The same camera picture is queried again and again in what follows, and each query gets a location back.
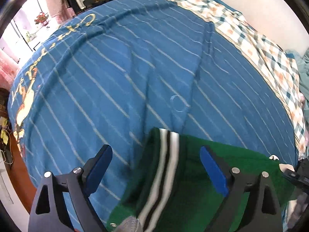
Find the green and cream varsity jacket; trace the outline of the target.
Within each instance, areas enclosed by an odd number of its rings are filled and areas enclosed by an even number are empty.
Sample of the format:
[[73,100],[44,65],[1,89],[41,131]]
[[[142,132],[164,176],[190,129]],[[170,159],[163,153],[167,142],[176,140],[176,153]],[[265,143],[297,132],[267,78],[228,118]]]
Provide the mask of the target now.
[[130,222],[132,231],[203,231],[223,200],[200,160],[204,145],[244,173],[268,172],[280,207],[285,207],[293,188],[282,177],[278,161],[248,149],[153,128],[107,230],[120,231],[124,222]]

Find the plaid patterned bed sheet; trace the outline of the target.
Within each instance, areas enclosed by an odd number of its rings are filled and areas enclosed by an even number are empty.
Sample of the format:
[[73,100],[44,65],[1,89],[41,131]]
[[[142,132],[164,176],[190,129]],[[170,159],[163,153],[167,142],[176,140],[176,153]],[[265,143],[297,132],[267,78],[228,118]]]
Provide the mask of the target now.
[[267,36],[258,32],[244,15],[221,0],[167,0],[175,2],[205,22],[233,44],[260,73],[281,101],[294,129],[299,159],[308,156],[306,123],[300,98],[300,76],[296,60]]

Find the light blue quilt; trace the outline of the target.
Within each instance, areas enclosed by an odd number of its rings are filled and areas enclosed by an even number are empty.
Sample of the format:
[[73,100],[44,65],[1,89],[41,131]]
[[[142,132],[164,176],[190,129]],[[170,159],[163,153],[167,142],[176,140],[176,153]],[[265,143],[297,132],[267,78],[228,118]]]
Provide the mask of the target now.
[[286,50],[288,57],[296,60],[299,72],[299,88],[300,92],[308,100],[309,97],[309,49],[307,49],[303,56],[295,50]]

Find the blue striped bed cover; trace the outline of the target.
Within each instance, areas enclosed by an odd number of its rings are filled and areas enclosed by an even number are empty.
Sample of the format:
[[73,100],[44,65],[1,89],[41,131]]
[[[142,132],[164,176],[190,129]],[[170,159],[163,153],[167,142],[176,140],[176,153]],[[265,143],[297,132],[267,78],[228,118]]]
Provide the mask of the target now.
[[91,196],[104,223],[154,127],[298,161],[260,73],[214,23],[167,0],[115,0],[72,19],[18,72],[8,113],[34,185],[111,145]]

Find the red potted flowers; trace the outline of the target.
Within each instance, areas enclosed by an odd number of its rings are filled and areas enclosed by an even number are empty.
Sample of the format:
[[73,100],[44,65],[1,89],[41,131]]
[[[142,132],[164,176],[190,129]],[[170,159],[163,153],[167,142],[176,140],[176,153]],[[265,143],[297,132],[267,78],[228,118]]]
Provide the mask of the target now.
[[41,12],[36,19],[34,20],[35,24],[41,24],[43,26],[46,26],[48,24],[48,14],[45,14],[44,12]]

